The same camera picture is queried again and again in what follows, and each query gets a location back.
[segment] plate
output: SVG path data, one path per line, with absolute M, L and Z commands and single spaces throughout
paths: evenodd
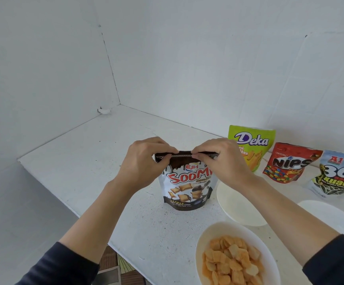
M 196 268 L 202 285 L 210 285 L 210 280 L 203 276 L 203 252 L 209 248 L 210 240 L 223 235 L 237 236 L 261 252 L 261 262 L 266 271 L 262 274 L 264 285 L 280 285 L 278 266 L 270 250 L 260 238 L 246 227 L 234 222 L 217 222 L 210 225 L 198 239 L 196 246 Z
M 298 205 L 337 232 L 344 234 L 344 211 L 328 203 L 315 200 L 301 201 Z
M 217 200 L 222 210 L 233 221 L 247 226 L 263 226 L 266 220 L 241 193 L 219 181 Z

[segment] sleeve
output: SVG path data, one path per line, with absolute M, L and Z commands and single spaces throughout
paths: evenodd
M 344 235 L 317 252 L 303 267 L 313 285 L 344 285 Z
M 91 285 L 99 265 L 57 242 L 16 285 Z

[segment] white wall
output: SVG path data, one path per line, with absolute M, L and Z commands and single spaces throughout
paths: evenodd
M 118 104 L 93 0 L 0 0 L 0 170 Z
M 123 105 L 344 152 L 344 0 L 94 0 Z
M 98 25 L 93 0 L 0 0 L 0 284 L 76 220 L 16 159 L 119 104 Z

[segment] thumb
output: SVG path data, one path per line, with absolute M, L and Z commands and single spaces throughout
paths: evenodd
M 192 154 L 192 158 L 198 159 L 201 162 L 204 162 L 205 164 L 207 164 L 209 167 L 211 165 L 213 165 L 213 163 L 215 162 L 212 158 L 210 158 L 208 155 L 203 154 L 203 153 L 195 153 Z
M 171 159 L 171 157 L 172 154 L 167 154 L 164 156 L 163 160 L 158 163 L 158 168 L 160 169 L 160 171 L 163 171 L 169 165 L 169 160 Z

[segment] blue snack bag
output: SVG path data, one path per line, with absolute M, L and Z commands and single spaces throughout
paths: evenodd
M 325 150 L 320 159 L 320 172 L 309 181 L 308 189 L 323 198 L 344 194 L 344 153 Z

